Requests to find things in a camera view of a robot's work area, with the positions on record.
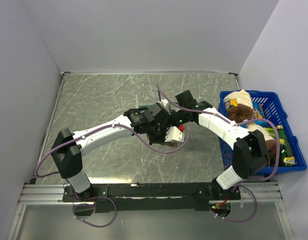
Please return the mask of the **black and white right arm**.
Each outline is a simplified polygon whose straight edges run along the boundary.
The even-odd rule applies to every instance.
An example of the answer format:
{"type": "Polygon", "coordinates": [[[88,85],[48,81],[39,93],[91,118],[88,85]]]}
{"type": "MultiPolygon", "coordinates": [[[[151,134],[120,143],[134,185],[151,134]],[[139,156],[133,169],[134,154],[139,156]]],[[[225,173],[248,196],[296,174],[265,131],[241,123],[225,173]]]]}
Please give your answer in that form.
{"type": "Polygon", "coordinates": [[[206,101],[198,102],[186,90],[176,96],[177,102],[164,97],[179,111],[173,111],[176,124],[195,122],[207,128],[232,149],[232,162],[222,174],[212,180],[212,193],[217,199],[225,198],[230,188],[250,178],[270,162],[261,131],[250,131],[217,111],[206,101]]]}

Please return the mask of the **blue Lays chip bag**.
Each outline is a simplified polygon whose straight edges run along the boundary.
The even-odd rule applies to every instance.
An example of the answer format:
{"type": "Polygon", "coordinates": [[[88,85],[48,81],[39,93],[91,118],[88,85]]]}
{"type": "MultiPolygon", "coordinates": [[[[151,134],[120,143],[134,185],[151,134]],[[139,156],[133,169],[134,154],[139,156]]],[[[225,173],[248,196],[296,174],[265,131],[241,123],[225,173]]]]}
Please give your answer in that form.
{"type": "Polygon", "coordinates": [[[256,121],[252,123],[257,124],[261,127],[267,127],[267,122],[261,120],[261,119],[265,119],[262,106],[256,102],[252,102],[252,106],[253,106],[253,114],[252,114],[252,117],[250,117],[248,120],[257,119],[256,121]]]}

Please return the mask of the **grey-brown glasses case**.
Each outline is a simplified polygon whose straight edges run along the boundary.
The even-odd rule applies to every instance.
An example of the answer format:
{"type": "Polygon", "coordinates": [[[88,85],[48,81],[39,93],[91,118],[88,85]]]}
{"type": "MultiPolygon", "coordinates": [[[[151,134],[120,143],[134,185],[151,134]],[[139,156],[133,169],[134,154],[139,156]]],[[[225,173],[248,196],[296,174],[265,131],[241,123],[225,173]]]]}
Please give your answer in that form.
{"type": "Polygon", "coordinates": [[[144,105],[144,106],[139,106],[139,107],[138,107],[138,110],[139,110],[139,111],[144,111],[144,110],[147,110],[147,109],[149,109],[149,108],[150,108],[149,105],[144,105]]]}

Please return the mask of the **blue plastic basket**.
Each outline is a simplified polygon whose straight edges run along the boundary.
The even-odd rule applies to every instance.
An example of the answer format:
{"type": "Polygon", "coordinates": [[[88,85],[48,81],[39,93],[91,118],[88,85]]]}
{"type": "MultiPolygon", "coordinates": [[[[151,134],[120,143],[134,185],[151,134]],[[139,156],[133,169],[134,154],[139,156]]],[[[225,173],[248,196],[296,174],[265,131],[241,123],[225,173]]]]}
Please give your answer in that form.
{"type": "MultiPolygon", "coordinates": [[[[237,91],[221,91],[221,93],[219,94],[220,104],[218,106],[218,111],[224,116],[227,116],[227,112],[223,99],[232,92],[237,92],[237,91]]],[[[293,135],[289,127],[287,121],[287,114],[283,110],[278,95],[274,92],[269,92],[269,91],[247,90],[247,92],[250,94],[251,100],[253,102],[257,102],[262,105],[266,119],[271,121],[275,126],[283,125],[284,133],[292,149],[293,156],[296,161],[295,166],[279,166],[276,171],[276,174],[305,171],[307,169],[307,164],[299,148],[298,140],[293,135]]],[[[233,150],[221,138],[219,138],[219,143],[220,143],[224,169],[226,170],[227,168],[230,167],[232,163],[233,150]]],[[[270,173],[272,173],[273,169],[274,169],[273,166],[266,166],[259,172],[257,172],[255,175],[268,176],[270,175],[270,173]]]]}

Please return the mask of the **yellow green snack packet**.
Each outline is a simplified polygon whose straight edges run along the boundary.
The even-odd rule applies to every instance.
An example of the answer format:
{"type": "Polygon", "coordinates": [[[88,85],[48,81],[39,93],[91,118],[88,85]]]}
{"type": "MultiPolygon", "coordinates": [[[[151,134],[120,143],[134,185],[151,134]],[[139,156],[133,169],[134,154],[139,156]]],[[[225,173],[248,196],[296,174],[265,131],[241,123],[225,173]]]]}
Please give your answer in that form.
{"type": "Polygon", "coordinates": [[[283,159],[283,164],[285,166],[294,166],[295,165],[295,158],[293,156],[291,157],[285,157],[283,159]]]}

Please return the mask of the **brown plush toy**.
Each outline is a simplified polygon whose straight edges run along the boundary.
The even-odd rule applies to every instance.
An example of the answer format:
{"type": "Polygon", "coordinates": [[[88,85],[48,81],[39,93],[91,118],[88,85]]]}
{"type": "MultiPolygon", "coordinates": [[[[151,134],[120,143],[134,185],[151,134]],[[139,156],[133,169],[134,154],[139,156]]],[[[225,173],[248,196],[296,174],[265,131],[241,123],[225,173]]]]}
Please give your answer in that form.
{"type": "Polygon", "coordinates": [[[250,106],[240,103],[237,106],[229,107],[226,112],[227,117],[236,123],[241,123],[245,120],[250,120],[253,118],[253,109],[250,106]]]}

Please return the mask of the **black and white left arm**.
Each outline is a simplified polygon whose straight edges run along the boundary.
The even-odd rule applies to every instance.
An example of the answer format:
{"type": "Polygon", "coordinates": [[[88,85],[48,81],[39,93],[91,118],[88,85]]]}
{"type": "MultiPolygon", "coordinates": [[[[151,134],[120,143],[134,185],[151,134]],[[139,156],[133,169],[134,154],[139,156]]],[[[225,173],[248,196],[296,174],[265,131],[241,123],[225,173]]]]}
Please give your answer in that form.
{"type": "Polygon", "coordinates": [[[52,147],[52,158],[61,177],[72,186],[72,195],[87,201],[92,185],[83,170],[82,158],[89,152],[115,140],[146,134],[148,144],[165,144],[169,128],[169,111],[160,103],[131,108],[117,118],[99,126],[70,132],[60,131],[52,147]]]}

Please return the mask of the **aluminium frame rail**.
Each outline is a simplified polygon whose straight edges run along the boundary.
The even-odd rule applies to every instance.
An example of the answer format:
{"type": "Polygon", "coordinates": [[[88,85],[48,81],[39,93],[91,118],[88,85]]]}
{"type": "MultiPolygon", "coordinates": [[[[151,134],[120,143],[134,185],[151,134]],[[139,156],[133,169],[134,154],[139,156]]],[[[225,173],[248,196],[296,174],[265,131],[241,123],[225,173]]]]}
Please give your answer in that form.
{"type": "MultiPolygon", "coordinates": [[[[18,200],[20,206],[53,206],[71,205],[73,200],[63,201],[65,195],[63,184],[26,184],[18,200]]],[[[233,203],[253,202],[253,193],[260,203],[281,202],[283,197],[277,182],[245,182],[239,187],[241,199],[231,200],[233,203]]]]}

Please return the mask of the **green glass bottle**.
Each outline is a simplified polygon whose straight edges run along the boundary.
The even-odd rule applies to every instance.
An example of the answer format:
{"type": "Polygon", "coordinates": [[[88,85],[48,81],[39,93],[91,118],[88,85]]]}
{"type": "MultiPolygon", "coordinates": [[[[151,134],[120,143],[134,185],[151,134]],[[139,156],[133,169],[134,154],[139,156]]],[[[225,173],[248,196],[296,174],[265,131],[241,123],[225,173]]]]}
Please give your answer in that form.
{"type": "MultiPolygon", "coordinates": [[[[279,154],[279,167],[293,167],[293,166],[285,166],[283,164],[283,159],[285,157],[294,157],[293,151],[291,149],[291,146],[287,140],[287,136],[284,132],[282,125],[277,125],[276,129],[278,131],[279,135],[279,143],[280,143],[280,154],[279,154]]],[[[276,135],[274,133],[273,128],[266,128],[266,131],[276,140],[276,135]]],[[[276,161],[276,156],[272,159],[270,159],[270,166],[274,166],[276,161]]]]}

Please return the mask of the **brown tortoise sunglasses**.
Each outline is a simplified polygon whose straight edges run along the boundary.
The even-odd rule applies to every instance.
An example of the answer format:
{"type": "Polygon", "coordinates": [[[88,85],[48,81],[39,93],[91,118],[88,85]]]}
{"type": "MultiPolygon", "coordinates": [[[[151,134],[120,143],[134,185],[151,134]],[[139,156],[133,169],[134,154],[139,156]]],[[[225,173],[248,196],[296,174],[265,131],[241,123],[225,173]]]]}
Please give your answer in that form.
{"type": "Polygon", "coordinates": [[[162,136],[150,136],[150,135],[147,135],[147,139],[149,140],[149,145],[159,144],[159,145],[162,145],[162,146],[169,146],[169,147],[173,147],[173,148],[176,148],[178,146],[177,143],[166,142],[165,138],[162,137],[162,136]]]}

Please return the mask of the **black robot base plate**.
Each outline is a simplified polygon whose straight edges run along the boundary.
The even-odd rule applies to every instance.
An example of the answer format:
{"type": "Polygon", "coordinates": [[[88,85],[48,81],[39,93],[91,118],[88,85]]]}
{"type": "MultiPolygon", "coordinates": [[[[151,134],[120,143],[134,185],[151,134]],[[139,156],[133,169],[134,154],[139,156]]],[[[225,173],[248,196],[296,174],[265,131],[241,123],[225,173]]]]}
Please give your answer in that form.
{"type": "Polygon", "coordinates": [[[65,203],[91,203],[96,213],[118,211],[196,210],[209,211],[217,201],[240,200],[239,190],[220,190],[211,182],[95,183],[84,193],[64,188],[65,203]]]}

